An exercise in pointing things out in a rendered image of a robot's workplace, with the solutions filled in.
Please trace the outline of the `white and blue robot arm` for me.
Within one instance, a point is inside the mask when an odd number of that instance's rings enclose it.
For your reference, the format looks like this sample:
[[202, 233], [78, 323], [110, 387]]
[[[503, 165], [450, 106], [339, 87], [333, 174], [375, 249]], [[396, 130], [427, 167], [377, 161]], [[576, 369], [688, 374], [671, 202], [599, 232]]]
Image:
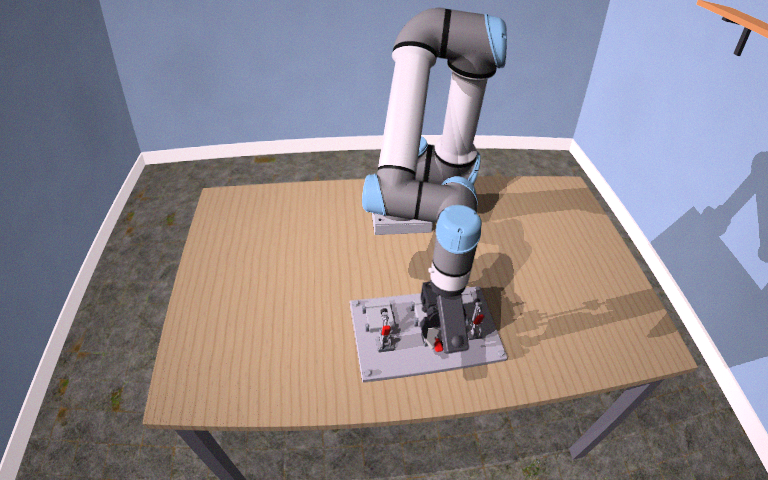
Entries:
[[[473, 143], [487, 80], [505, 66], [506, 50], [503, 19], [445, 8], [414, 16], [393, 47], [396, 64], [378, 172], [365, 179], [362, 206], [395, 221], [437, 223], [429, 272], [446, 291], [468, 284], [481, 237], [474, 187], [480, 153]], [[437, 57], [450, 59], [452, 78], [443, 135], [431, 145], [421, 135]], [[462, 294], [440, 295], [437, 304], [444, 352], [467, 351]]]

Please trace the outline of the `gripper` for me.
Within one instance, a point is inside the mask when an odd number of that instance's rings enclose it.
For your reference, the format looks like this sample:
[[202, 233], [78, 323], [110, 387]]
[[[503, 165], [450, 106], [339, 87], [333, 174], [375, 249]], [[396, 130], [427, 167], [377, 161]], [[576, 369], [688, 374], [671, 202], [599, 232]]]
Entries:
[[[437, 295], [454, 297], [463, 293], [465, 288], [466, 286], [463, 289], [460, 289], [457, 291], [446, 291], [437, 287], [433, 283], [431, 278], [429, 282], [422, 283], [420, 299], [421, 299], [424, 312], [426, 313], [427, 310], [429, 311], [427, 313], [427, 316], [421, 320], [420, 326], [421, 326], [422, 334], [428, 346], [430, 347], [430, 349], [433, 349], [435, 347], [435, 344], [434, 344], [436, 342], [435, 336], [438, 334], [439, 332], [438, 327], [440, 326], [440, 318], [439, 318], [439, 311], [438, 311], [437, 298], [436, 298]], [[439, 294], [435, 291], [438, 291]], [[426, 303], [428, 304], [429, 309], [427, 308]]]

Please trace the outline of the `toggle clamp with red handle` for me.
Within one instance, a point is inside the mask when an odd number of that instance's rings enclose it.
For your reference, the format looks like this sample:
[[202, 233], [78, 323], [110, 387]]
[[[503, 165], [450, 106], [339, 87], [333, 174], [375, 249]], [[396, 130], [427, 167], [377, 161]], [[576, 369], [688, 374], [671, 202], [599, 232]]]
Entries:
[[[480, 327], [481, 327], [481, 322], [482, 322], [482, 320], [484, 318], [484, 315], [479, 315], [482, 312], [482, 302], [480, 302], [479, 298], [474, 299], [473, 302], [474, 302], [474, 305], [476, 307], [474, 315], [473, 315], [473, 319], [472, 320], [470, 319], [468, 326], [466, 326], [468, 340], [480, 339], [480, 338], [482, 338], [482, 335], [483, 335], [481, 333], [482, 330], [481, 330]], [[477, 310], [478, 310], [478, 312], [477, 312]], [[477, 316], [476, 316], [476, 313], [477, 313]], [[475, 316], [476, 316], [476, 319], [475, 319]], [[472, 326], [473, 322], [474, 322], [474, 325]], [[475, 334], [474, 334], [474, 332], [475, 332]]]

